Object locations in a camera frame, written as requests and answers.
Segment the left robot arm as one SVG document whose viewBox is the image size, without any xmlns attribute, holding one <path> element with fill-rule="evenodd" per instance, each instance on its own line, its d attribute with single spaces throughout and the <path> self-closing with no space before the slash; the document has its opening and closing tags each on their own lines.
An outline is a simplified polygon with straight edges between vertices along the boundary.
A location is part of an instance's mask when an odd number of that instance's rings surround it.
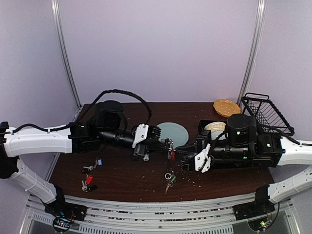
<svg viewBox="0 0 312 234">
<path fill-rule="evenodd" d="M 60 187 L 46 182 L 31 171 L 20 155 L 37 153 L 82 154 L 96 151 L 102 145 L 132 149 L 135 157 L 148 153 L 169 151 L 170 147 L 160 142 L 161 129 L 147 123 L 128 130 L 127 119 L 120 102 L 108 100 L 96 104 L 95 114 L 87 122 L 71 122 L 56 128 L 33 126 L 9 127 L 0 124 L 0 177 L 12 179 L 25 191 L 37 196 L 42 203 L 66 216 L 70 205 L 65 202 Z"/>
</svg>

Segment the red key tag with key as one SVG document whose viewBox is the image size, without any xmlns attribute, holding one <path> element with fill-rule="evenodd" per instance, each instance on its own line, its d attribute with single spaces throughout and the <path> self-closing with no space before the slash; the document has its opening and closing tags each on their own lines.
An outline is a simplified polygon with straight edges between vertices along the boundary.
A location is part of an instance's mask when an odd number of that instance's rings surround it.
<svg viewBox="0 0 312 234">
<path fill-rule="evenodd" d="M 167 150 L 167 158 L 169 160 L 175 161 L 175 154 L 176 154 L 176 151 L 174 149 L 173 144 L 169 144 L 168 145 L 168 150 Z"/>
</svg>

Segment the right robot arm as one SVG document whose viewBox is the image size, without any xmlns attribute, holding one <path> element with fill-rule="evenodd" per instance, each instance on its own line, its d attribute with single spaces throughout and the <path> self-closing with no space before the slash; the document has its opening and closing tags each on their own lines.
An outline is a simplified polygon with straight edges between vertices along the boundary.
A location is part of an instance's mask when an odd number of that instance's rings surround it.
<svg viewBox="0 0 312 234">
<path fill-rule="evenodd" d="M 181 159 L 187 171 L 205 173 L 221 164 L 237 167 L 277 167 L 289 164 L 308 165 L 304 171 L 281 182 L 260 187 L 250 204 L 254 215 L 262 214 L 269 205 L 295 195 L 312 186 L 312 143 L 298 141 L 276 127 L 267 125 L 268 133 L 258 134 L 254 116 L 233 114 L 227 119 L 225 130 L 216 139 L 204 131 L 194 148 Z"/>
</svg>

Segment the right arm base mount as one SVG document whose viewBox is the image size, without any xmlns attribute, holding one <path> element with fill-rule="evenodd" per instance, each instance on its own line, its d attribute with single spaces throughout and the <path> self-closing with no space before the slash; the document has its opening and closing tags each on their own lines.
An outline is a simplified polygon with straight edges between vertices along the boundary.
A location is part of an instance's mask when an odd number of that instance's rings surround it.
<svg viewBox="0 0 312 234">
<path fill-rule="evenodd" d="M 275 223 L 279 214 L 279 209 L 280 204 L 278 203 L 276 216 L 273 217 L 275 205 L 270 201 L 253 201 L 233 206 L 236 220 L 248 219 L 249 227 L 257 233 L 265 232 Z"/>
</svg>

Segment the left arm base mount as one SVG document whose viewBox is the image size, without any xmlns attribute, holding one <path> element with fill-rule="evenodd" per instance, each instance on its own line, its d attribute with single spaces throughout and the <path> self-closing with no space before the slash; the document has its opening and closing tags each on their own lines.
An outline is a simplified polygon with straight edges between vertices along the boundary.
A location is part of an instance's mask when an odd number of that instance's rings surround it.
<svg viewBox="0 0 312 234">
<path fill-rule="evenodd" d="M 74 221 L 84 221 L 87 207 L 74 203 L 68 203 L 62 196 L 56 196 L 51 203 L 44 203 L 44 211 L 51 214 L 54 219 L 52 227 L 57 233 L 64 233 L 70 230 Z"/>
</svg>

